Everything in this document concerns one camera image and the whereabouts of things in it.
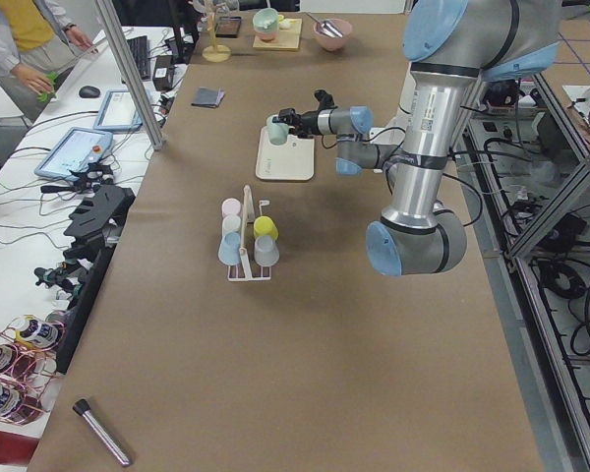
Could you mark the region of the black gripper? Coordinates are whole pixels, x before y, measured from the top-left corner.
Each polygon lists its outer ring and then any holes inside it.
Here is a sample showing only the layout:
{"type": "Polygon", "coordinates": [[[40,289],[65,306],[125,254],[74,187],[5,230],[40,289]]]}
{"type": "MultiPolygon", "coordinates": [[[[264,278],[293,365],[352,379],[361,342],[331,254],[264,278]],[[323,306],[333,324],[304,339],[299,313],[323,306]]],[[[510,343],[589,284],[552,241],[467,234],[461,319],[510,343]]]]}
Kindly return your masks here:
{"type": "Polygon", "coordinates": [[[309,111],[298,114],[294,108],[281,109],[274,118],[275,123],[280,124],[282,139],[287,140],[288,136],[295,136],[298,139],[309,139],[319,136],[319,113],[309,111]],[[284,123],[295,123],[294,126],[284,123]]]}

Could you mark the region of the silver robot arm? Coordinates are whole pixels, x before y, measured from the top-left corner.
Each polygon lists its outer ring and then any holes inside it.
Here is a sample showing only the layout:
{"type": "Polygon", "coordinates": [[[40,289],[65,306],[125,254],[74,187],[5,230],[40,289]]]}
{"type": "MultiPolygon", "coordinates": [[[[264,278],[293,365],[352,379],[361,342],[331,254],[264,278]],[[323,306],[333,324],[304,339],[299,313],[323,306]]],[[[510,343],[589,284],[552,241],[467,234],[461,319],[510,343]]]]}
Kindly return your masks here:
{"type": "Polygon", "coordinates": [[[403,141],[368,142],[373,114],[365,106],[338,108],[319,90],[315,111],[282,109],[267,118],[269,139],[285,143],[335,135],[336,171],[382,169],[392,201],[369,224],[373,268],[400,276],[444,272],[467,248],[460,219],[438,200],[453,131],[466,92],[476,81],[519,79],[549,68],[559,49],[560,1],[420,1],[408,16],[403,53],[415,81],[403,141]]]}

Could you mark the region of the person's hand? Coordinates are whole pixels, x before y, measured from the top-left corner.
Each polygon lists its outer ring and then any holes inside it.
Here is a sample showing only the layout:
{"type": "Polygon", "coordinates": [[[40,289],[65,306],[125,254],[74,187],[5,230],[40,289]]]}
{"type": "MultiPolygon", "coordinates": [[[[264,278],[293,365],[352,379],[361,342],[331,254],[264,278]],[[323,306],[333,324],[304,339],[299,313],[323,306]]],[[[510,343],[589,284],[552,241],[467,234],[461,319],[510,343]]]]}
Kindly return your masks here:
{"type": "Polygon", "coordinates": [[[35,68],[19,63],[10,71],[10,73],[22,85],[36,94],[54,92],[54,85],[50,79],[35,68]]]}

